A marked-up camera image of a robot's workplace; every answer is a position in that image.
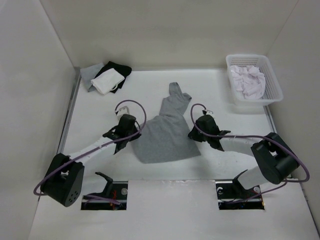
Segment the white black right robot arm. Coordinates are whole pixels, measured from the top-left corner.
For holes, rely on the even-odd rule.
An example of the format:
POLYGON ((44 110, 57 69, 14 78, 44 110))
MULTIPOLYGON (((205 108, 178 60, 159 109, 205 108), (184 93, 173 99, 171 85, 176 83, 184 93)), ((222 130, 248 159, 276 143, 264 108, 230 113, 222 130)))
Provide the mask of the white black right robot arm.
POLYGON ((271 132, 257 141, 246 137, 231 136, 229 130, 220 130, 214 118, 205 114, 193 120, 188 137, 196 142, 206 142, 221 152, 235 152, 253 157, 257 166, 239 173, 232 180, 232 192, 238 198, 265 183, 282 183, 300 164, 282 138, 271 132))

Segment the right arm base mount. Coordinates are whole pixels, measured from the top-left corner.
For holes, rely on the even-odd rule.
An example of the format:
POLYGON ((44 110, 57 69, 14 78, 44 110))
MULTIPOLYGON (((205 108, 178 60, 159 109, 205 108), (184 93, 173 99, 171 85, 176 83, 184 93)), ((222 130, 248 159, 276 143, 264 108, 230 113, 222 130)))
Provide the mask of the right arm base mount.
POLYGON ((238 181, 241 172, 233 179, 218 180, 215 182, 219 210, 264 210, 260 186, 245 189, 238 181))

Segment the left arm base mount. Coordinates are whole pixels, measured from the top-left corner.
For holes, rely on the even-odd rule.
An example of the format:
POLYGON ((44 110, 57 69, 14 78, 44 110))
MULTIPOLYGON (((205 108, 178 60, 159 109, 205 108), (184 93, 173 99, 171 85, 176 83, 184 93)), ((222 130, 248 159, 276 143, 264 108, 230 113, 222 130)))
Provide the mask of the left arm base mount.
POLYGON ((102 172, 84 180, 82 186, 82 211, 125 211, 129 183, 115 181, 102 172))

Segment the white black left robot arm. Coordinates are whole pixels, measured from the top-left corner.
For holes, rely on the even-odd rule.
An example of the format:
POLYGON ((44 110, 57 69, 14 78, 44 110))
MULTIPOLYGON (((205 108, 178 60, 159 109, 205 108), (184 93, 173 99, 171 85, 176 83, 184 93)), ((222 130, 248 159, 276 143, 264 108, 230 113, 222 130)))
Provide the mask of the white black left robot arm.
POLYGON ((90 146, 70 155, 55 155, 39 184, 40 192, 64 207, 71 206, 80 196, 85 166, 97 155, 105 153, 109 158, 124 149, 129 142, 138 139, 141 134, 136 123, 136 117, 123 114, 118 125, 90 146))

